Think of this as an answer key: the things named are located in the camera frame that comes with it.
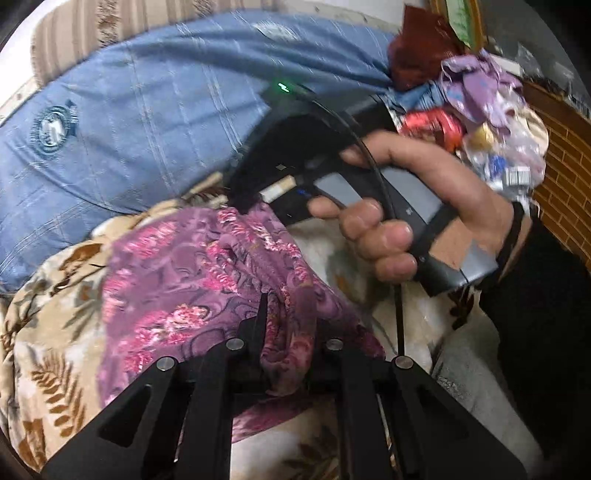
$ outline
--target hand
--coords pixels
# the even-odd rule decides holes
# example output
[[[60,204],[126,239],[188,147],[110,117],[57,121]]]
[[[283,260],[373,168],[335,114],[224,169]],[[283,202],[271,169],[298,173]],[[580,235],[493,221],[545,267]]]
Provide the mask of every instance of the hand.
[[[442,201],[453,205],[480,247],[498,255],[511,228],[513,207],[474,172],[424,141],[379,131],[364,142],[378,164],[394,163],[412,171]],[[358,147],[345,150],[341,157],[347,163],[367,166]],[[361,257],[374,262],[380,280],[397,283],[417,272],[416,259],[406,252],[413,241],[411,228],[401,220],[383,222],[384,211],[376,200],[363,199],[341,211],[331,200],[317,197],[309,201],[308,209],[315,217],[339,218],[343,235],[355,242]],[[526,217],[524,222],[527,227],[522,230],[528,231],[531,220]]]

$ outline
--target metal screw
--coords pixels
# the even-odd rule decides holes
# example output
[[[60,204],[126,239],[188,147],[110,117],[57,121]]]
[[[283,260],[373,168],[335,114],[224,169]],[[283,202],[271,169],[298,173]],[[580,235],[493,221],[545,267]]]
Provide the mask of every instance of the metal screw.
[[[170,370],[172,367],[174,367],[174,358],[171,356],[159,358],[156,362],[156,366],[158,367],[158,370],[166,372],[166,370]]]
[[[326,348],[328,350],[332,350],[333,352],[337,352],[343,349],[343,341],[339,340],[338,338],[331,338],[328,342],[326,342]]]
[[[226,342],[226,348],[228,350],[240,350],[244,346],[244,341],[239,338],[230,338]]]
[[[398,368],[401,368],[402,370],[408,370],[409,368],[412,368],[414,365],[413,359],[409,356],[404,355],[396,357],[394,363]]]

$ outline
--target striped fabric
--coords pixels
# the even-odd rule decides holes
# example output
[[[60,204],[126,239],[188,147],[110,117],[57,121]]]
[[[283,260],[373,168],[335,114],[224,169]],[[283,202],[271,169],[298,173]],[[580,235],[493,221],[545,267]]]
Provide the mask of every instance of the striped fabric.
[[[305,13],[385,31],[398,29],[357,12],[305,0],[70,0],[43,18],[35,30],[31,43],[35,79],[42,87],[94,51],[152,28],[244,9]]]

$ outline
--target red cloth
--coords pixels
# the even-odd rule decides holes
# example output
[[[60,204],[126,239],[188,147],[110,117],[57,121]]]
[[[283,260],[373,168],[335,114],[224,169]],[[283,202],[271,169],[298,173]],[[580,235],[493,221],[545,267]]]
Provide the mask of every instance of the red cloth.
[[[441,61],[464,55],[465,50],[444,17],[406,5],[402,33],[388,47],[394,87],[406,92],[438,78]]]

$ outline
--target sleeve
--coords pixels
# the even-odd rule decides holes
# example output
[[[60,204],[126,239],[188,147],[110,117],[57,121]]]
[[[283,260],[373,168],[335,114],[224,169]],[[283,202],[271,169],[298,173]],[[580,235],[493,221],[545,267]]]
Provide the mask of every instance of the sleeve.
[[[589,272],[535,220],[513,269],[482,293],[480,306],[499,331],[499,361],[517,410],[550,455],[591,385]]]

